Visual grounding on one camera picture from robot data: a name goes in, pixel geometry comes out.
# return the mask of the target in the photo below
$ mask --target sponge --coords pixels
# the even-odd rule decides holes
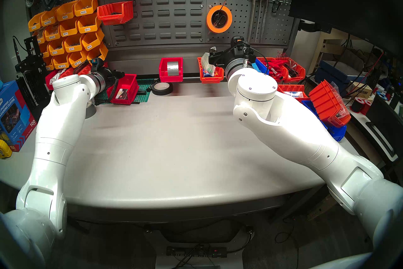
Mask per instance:
[[[214,72],[216,70],[216,67],[208,62],[208,58],[210,56],[210,53],[205,52],[204,55],[202,56],[202,68],[203,70],[207,71],[212,77],[214,77]]]

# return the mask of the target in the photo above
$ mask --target green cutting mat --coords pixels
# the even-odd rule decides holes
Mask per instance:
[[[145,91],[148,87],[150,87],[153,84],[153,82],[154,82],[153,79],[137,79],[137,84],[139,84],[139,91],[140,90]],[[149,96],[150,96],[149,92],[147,92],[146,95],[137,95],[136,98],[133,100],[133,102],[147,102]],[[97,94],[95,96],[95,100],[108,100],[108,94],[106,93],[106,90]]]

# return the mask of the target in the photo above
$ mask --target orange tape roll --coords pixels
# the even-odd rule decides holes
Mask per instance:
[[[226,6],[223,6],[222,9],[221,9],[221,7],[222,7],[222,5],[214,6],[207,13],[206,24],[207,24],[207,28],[210,30],[210,32],[217,33],[217,34],[223,33],[225,31],[227,31],[229,29],[229,27],[231,26],[231,23],[232,23],[231,11]],[[221,9],[221,11],[224,12],[224,15],[227,16],[227,21],[223,26],[216,27],[213,25],[212,18],[213,18],[213,14],[216,13],[217,11],[220,11],[220,9]]]

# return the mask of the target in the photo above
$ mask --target yellow storage bin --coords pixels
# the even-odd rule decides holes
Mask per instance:
[[[49,56],[48,43],[41,43],[39,45],[39,49],[43,53],[43,58],[47,58]]]
[[[56,10],[56,19],[61,22],[64,20],[72,19],[75,14],[74,14],[74,5],[77,2],[77,0],[67,2],[65,4],[62,4],[59,8]]]
[[[62,35],[62,37],[66,37],[77,34],[78,33],[77,21],[78,18],[74,17],[70,20],[60,22],[60,35]]]
[[[28,29],[30,32],[33,32],[41,27],[41,16],[44,12],[38,13],[33,16],[31,20],[28,22]]]
[[[67,54],[54,56],[52,59],[53,66],[56,70],[60,68],[68,68],[70,64],[67,61]]]
[[[81,51],[83,49],[82,40],[84,36],[84,34],[80,33],[68,36],[65,40],[65,50],[67,52]]]
[[[43,32],[45,35],[46,40],[49,42],[51,40],[59,39],[60,38],[60,25],[59,22],[49,25],[45,28]]]
[[[45,64],[46,64],[46,70],[48,70],[48,71],[53,71],[54,70],[54,66],[53,66],[53,63],[52,63],[52,57],[51,56],[49,56],[47,58],[43,58],[43,62],[45,62]]]
[[[98,0],[78,0],[73,8],[76,17],[92,14],[98,8]]]
[[[41,15],[41,25],[48,26],[50,24],[56,23],[56,10],[59,7],[54,7],[51,11],[45,11]]]
[[[56,39],[56,40],[52,40],[49,43],[48,50],[49,50],[49,55],[50,56],[55,56],[55,55],[58,55],[58,54],[65,53],[65,46],[63,44],[63,41],[64,41],[64,38],[62,37],[62,38],[59,38],[59,39]]]
[[[98,19],[97,13],[85,15],[78,20],[78,31],[81,34],[96,32],[101,25],[101,20]]]
[[[101,44],[102,39],[104,39],[104,36],[105,35],[101,29],[97,30],[96,32],[90,32],[85,34],[83,38],[83,47],[87,51],[90,51],[91,49]]]
[[[36,36],[36,40],[38,41],[38,44],[46,42],[46,38],[43,35],[43,32],[45,31],[45,27],[41,27],[38,29],[36,32],[33,33],[32,36]]]
[[[88,55],[87,50],[75,51],[75,52],[70,52],[67,55],[67,59],[68,59],[68,62],[71,64],[71,66],[76,68],[81,63],[84,63],[87,60],[87,55]]]
[[[90,61],[95,58],[101,58],[105,61],[106,55],[108,54],[108,48],[106,48],[104,42],[101,42],[99,46],[91,49],[88,52],[87,60]]]

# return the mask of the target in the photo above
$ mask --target gray table surface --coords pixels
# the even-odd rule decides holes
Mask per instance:
[[[151,94],[146,103],[98,106],[66,167],[67,202],[116,209],[199,207],[324,183],[241,126],[233,105],[227,83],[181,83],[168,96]],[[340,143],[358,154],[345,138]],[[35,131],[20,152],[0,160],[0,180],[20,189],[34,149]]]

